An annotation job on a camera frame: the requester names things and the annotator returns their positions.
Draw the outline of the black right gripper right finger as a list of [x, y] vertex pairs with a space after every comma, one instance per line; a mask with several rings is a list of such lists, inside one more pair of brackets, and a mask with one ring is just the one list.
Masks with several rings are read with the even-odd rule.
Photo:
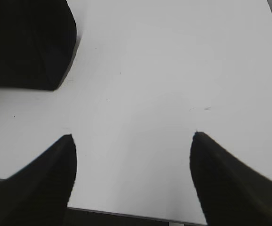
[[272, 181], [196, 132], [190, 171], [209, 226], [272, 226]]

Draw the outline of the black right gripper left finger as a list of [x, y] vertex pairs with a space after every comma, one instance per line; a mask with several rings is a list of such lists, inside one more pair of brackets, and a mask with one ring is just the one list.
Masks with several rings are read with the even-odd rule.
[[0, 182], [0, 226], [60, 226], [77, 172], [71, 134]]

